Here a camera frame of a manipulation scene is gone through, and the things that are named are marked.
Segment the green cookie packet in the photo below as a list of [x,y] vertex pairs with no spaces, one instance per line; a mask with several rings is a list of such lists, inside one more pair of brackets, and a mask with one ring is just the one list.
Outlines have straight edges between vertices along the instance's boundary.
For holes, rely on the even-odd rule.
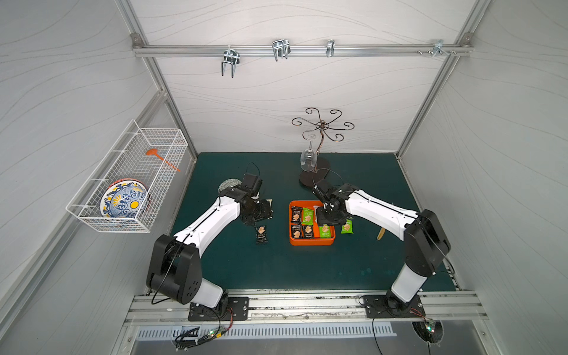
[[333,238],[333,228],[326,224],[319,226],[319,237],[323,239]]
[[313,226],[313,224],[314,224],[314,210],[304,207],[302,211],[301,225]]
[[353,230],[353,220],[347,219],[346,222],[341,226],[342,235],[352,235],[354,233]]

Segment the black cookie packet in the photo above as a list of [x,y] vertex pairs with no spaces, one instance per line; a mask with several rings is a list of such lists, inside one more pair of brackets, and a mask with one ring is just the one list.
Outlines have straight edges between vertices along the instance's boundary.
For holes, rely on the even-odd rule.
[[292,206],[291,207],[291,223],[301,224],[303,220],[303,207]]
[[266,226],[258,226],[256,229],[256,244],[265,244],[268,242]]
[[314,229],[312,225],[302,226],[303,230],[303,238],[313,238],[314,237]]
[[291,225],[291,237],[293,239],[300,239],[303,236],[303,229],[300,225]]

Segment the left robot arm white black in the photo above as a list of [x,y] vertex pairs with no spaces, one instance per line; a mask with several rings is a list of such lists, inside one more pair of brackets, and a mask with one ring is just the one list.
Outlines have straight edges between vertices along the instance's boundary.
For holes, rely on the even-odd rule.
[[182,305],[225,307],[227,291],[206,280],[201,259],[212,241],[234,220],[254,226],[272,218],[272,201],[254,199],[237,187],[225,189],[193,223],[173,236],[161,235],[153,246],[146,286]]

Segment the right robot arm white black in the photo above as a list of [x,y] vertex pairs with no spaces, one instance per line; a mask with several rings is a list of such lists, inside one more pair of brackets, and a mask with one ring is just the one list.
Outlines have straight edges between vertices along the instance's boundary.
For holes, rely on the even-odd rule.
[[404,265],[385,296],[389,311],[407,309],[451,251],[442,224],[429,209],[421,212],[404,209],[349,183],[335,187],[326,180],[315,183],[313,194],[322,202],[316,211],[319,224],[342,226],[349,217],[361,217],[404,243]]

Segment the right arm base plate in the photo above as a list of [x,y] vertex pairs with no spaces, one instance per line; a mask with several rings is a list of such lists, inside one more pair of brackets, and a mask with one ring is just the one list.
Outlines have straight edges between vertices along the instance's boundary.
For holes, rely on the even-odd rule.
[[390,292],[387,294],[363,295],[359,298],[359,304],[365,310],[365,316],[369,319],[424,319],[426,313],[422,307],[422,301],[416,294],[408,303],[403,302]]

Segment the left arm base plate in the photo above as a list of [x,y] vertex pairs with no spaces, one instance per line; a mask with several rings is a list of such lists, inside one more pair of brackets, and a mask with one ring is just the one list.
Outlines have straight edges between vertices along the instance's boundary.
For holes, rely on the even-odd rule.
[[195,303],[190,304],[187,320],[189,322],[229,322],[248,319],[248,297],[222,297],[214,308]]

